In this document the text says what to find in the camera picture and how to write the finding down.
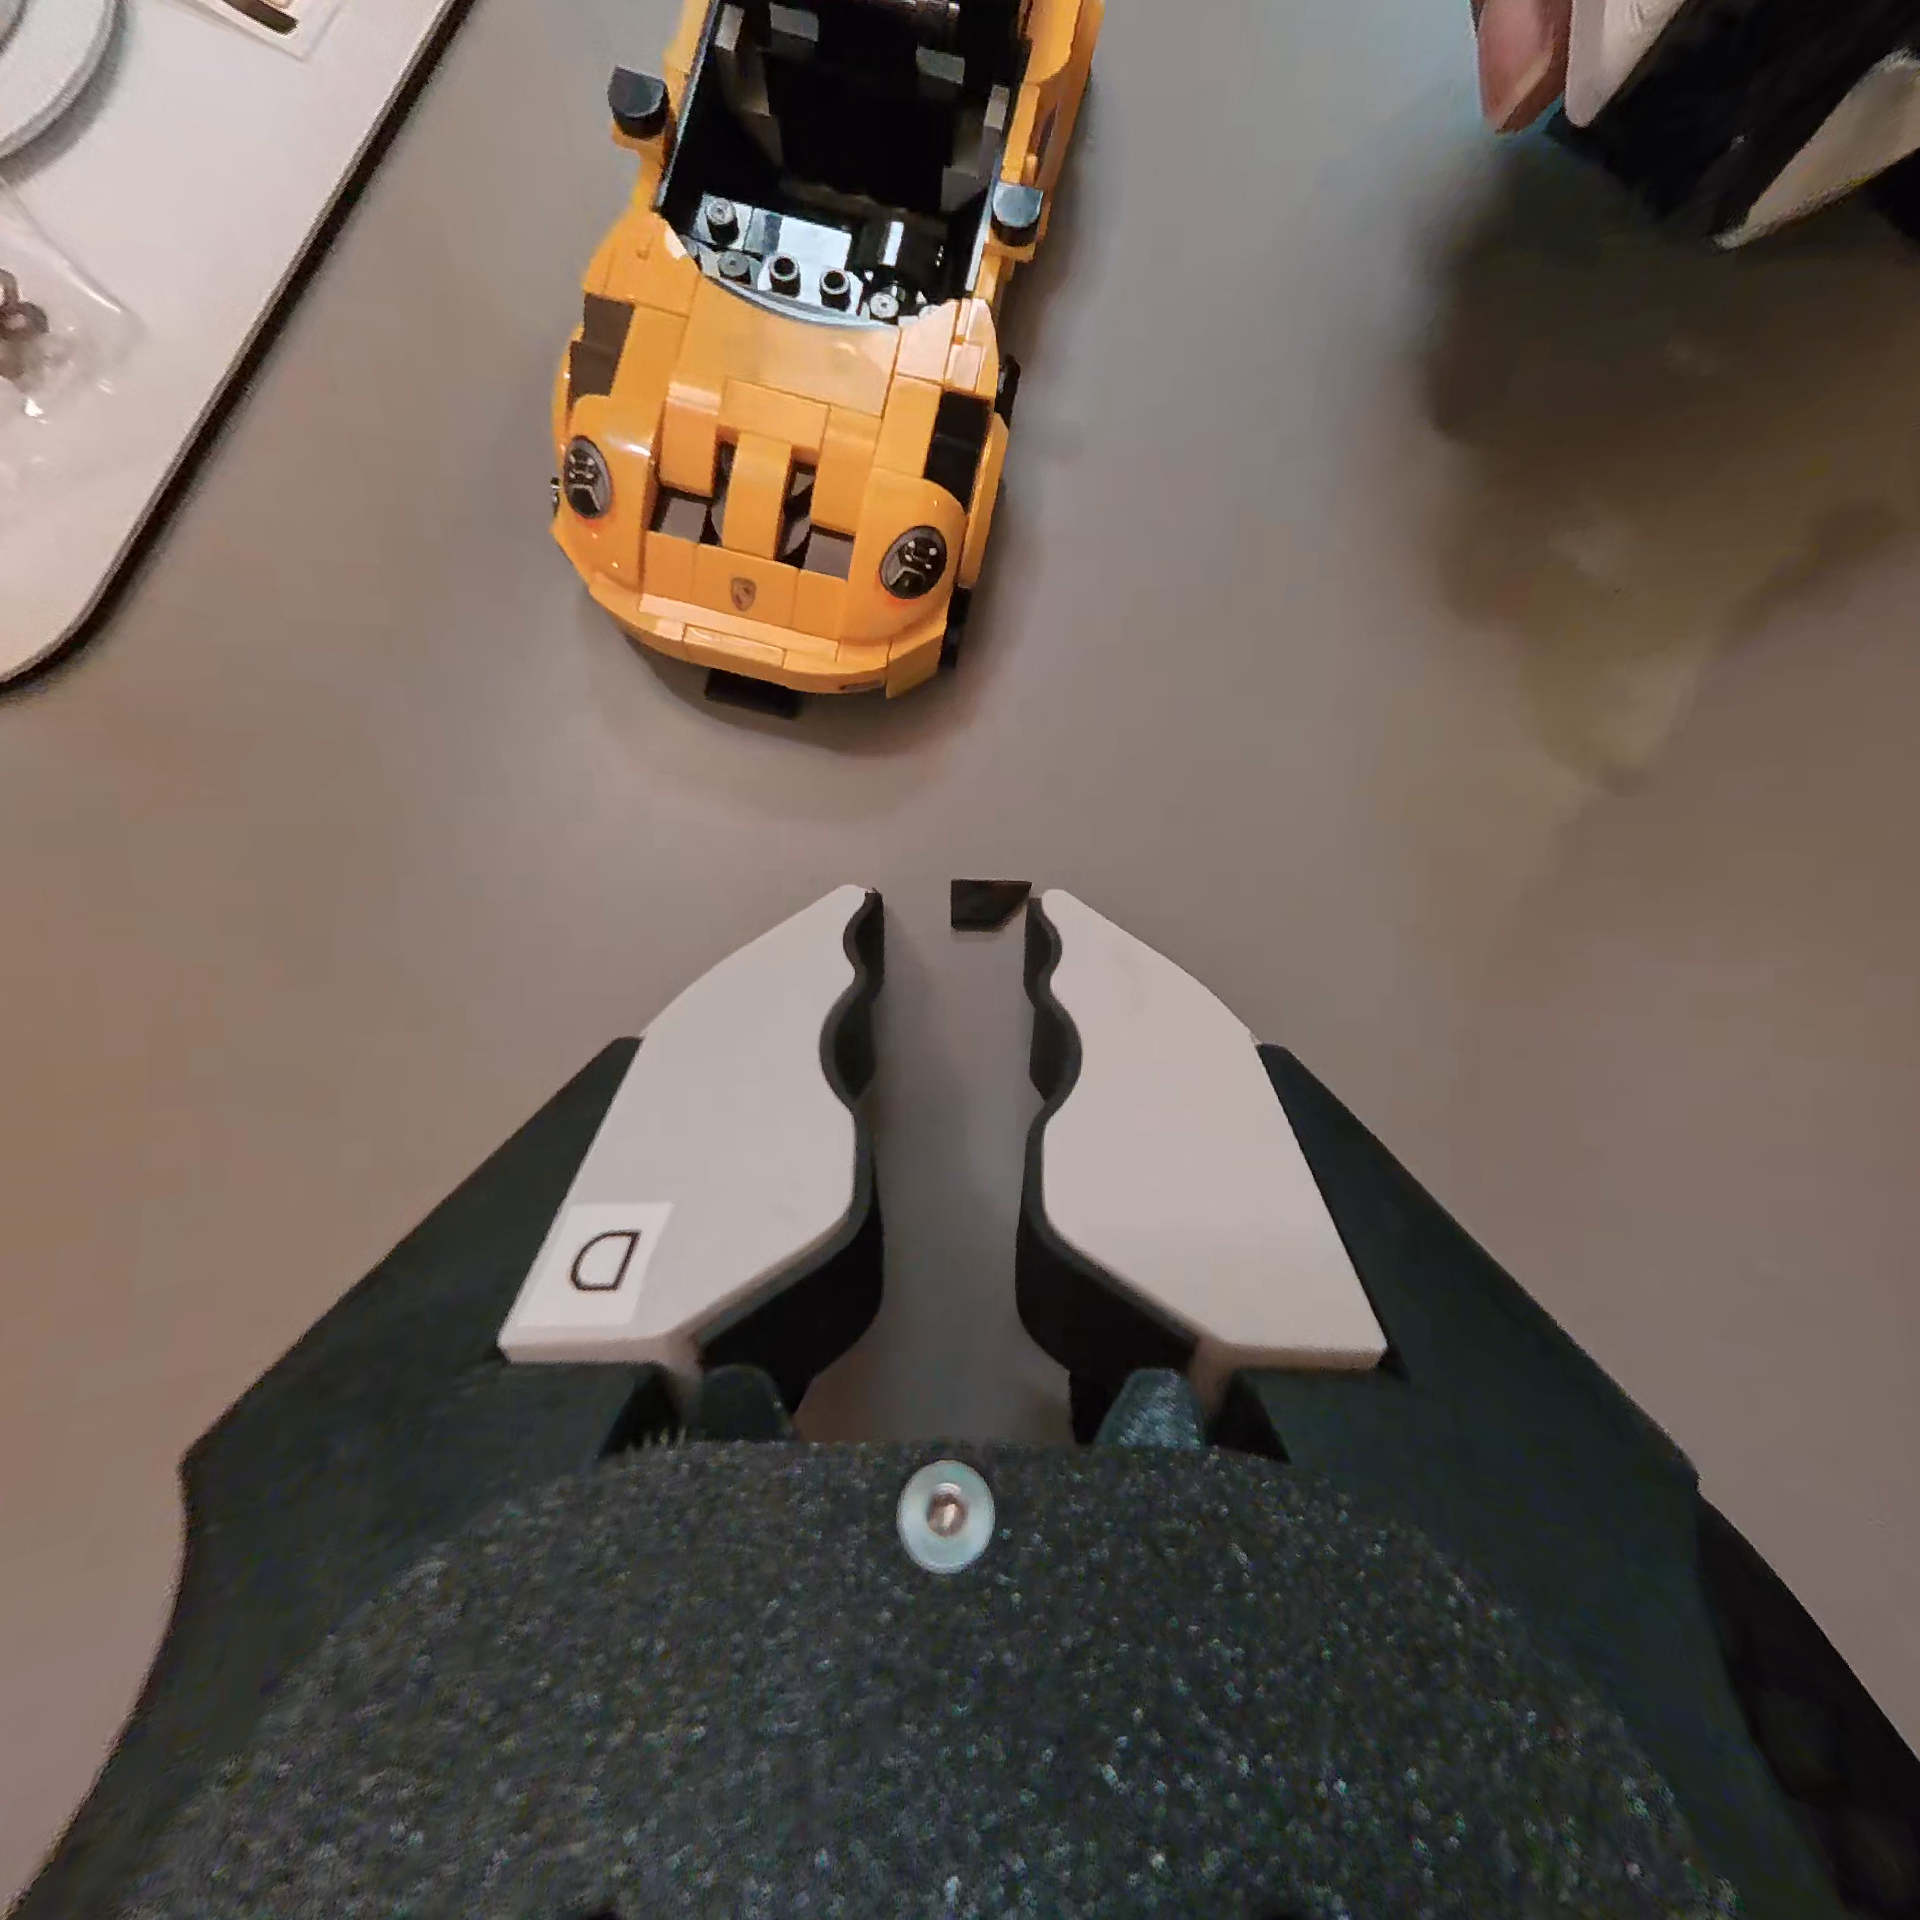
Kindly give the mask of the clear bag of small parts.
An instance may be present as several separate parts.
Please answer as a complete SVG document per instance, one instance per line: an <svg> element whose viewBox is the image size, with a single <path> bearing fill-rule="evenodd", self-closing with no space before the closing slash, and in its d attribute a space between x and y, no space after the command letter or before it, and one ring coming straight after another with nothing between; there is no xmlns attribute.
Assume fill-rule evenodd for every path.
<svg viewBox="0 0 1920 1920"><path fill-rule="evenodd" d="M142 323L3 182L0 192L0 423L52 426L108 396Z"/></svg>

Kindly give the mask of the yellow lego car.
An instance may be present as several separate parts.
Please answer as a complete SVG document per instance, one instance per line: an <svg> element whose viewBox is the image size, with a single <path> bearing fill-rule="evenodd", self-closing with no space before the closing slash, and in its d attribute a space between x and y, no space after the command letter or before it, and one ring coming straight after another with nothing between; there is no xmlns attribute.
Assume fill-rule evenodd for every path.
<svg viewBox="0 0 1920 1920"><path fill-rule="evenodd" d="M552 381L552 539L709 698L957 661L1099 0L709 0L618 68L637 174Z"/></svg>

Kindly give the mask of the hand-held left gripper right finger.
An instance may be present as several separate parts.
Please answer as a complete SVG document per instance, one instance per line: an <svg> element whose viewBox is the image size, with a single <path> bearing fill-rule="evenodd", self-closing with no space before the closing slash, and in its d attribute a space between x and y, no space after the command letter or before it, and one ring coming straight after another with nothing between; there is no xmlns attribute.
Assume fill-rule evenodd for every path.
<svg viewBox="0 0 1920 1920"><path fill-rule="evenodd" d="M1025 902L1035 1014L1018 1314L1099 1428L1138 1372L1214 1417L1243 1372L1370 1374L1388 1336L1248 1023L1048 886Z"/></svg>

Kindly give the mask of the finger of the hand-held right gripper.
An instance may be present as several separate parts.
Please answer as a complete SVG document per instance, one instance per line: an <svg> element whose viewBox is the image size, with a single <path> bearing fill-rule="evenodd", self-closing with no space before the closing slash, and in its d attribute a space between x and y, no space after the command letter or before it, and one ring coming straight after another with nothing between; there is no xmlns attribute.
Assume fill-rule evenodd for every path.
<svg viewBox="0 0 1920 1920"><path fill-rule="evenodd" d="M1563 146L1594 165L1717 165L1742 152L1742 0L1578 0Z"/></svg>
<svg viewBox="0 0 1920 1920"><path fill-rule="evenodd" d="M1746 246L1776 235L1843 192L1870 182L1920 146L1920 71L1870 68L1818 136L1786 161L1760 203L1712 237L1712 246Z"/></svg>

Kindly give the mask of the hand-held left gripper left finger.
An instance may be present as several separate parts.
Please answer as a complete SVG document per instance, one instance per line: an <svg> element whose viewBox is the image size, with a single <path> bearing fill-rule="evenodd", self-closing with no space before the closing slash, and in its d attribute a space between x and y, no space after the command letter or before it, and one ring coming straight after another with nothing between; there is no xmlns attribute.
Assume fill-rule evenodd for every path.
<svg viewBox="0 0 1920 1920"><path fill-rule="evenodd" d="M835 886L702 973L645 1033L532 1258L500 1354L722 1365L789 1410L880 1306L880 896Z"/></svg>

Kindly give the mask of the person's right hand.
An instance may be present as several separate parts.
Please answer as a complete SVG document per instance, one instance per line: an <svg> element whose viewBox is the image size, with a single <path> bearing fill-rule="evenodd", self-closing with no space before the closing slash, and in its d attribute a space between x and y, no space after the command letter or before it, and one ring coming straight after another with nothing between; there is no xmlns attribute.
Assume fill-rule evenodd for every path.
<svg viewBox="0 0 1920 1920"><path fill-rule="evenodd" d="M1563 96L1570 0L1477 0L1479 114L1497 136L1527 132Z"/></svg>

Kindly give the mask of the white book stand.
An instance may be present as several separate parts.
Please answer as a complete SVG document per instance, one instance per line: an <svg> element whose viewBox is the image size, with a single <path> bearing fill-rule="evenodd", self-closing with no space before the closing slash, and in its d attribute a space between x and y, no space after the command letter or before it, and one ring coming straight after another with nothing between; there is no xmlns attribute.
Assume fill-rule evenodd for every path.
<svg viewBox="0 0 1920 1920"><path fill-rule="evenodd" d="M349 0L287 57L202 2L3 2L3 182L142 323L0 443L3 688L86 642L457 9Z"/></svg>

